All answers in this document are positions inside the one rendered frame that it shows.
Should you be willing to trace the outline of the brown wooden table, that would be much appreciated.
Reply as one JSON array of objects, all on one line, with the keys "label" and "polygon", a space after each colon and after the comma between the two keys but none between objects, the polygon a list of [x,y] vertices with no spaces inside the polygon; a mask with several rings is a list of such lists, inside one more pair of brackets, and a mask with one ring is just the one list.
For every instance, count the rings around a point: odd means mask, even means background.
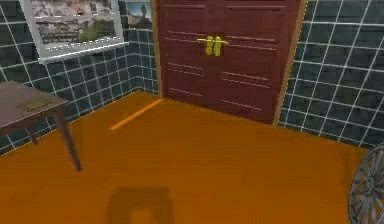
[{"label": "brown wooden table", "polygon": [[48,94],[16,81],[0,83],[0,135],[9,134],[18,129],[25,129],[31,141],[37,145],[33,126],[42,119],[55,119],[66,150],[74,169],[81,171],[82,166],[75,144],[70,134],[65,116],[67,100]]}]

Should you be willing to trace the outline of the small framed wall picture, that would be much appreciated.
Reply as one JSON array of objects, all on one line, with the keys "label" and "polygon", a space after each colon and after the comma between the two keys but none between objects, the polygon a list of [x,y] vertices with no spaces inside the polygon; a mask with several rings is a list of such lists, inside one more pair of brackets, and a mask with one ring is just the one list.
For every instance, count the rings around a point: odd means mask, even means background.
[{"label": "small framed wall picture", "polygon": [[126,3],[126,10],[130,28],[152,28],[151,2],[149,0],[128,1]]}]

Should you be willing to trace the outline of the grey spoked wheel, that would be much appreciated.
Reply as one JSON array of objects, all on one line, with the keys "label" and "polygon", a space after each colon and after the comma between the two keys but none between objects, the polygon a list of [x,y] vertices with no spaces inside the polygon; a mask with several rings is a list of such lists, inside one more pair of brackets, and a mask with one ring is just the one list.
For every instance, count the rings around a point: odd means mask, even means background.
[{"label": "grey spoked wheel", "polygon": [[384,143],[360,161],[348,197],[350,224],[384,224]]}]

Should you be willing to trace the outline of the green and silver circuit board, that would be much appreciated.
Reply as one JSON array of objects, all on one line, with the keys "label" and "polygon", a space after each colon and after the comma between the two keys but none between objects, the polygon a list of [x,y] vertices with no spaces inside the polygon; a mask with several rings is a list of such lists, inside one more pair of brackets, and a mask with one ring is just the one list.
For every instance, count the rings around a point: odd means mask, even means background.
[{"label": "green and silver circuit board", "polygon": [[47,106],[52,103],[53,101],[48,99],[33,99],[33,100],[19,104],[18,108],[25,112],[29,112],[29,111],[33,111],[41,107]]}]

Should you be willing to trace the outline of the white framed window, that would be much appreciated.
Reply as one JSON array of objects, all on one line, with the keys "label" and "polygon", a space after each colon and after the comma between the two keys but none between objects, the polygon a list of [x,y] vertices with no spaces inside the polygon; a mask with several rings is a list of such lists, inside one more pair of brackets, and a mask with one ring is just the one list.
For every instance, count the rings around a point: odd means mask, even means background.
[{"label": "white framed window", "polygon": [[19,0],[40,64],[126,44],[118,0]]}]

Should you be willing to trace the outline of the dark red room door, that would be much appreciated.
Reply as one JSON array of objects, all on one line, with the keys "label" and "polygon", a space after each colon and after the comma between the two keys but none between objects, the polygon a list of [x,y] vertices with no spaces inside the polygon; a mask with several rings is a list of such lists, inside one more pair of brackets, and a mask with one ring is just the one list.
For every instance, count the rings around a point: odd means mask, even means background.
[{"label": "dark red room door", "polygon": [[[302,0],[155,0],[167,98],[271,124]],[[216,57],[198,39],[227,41]]]}]

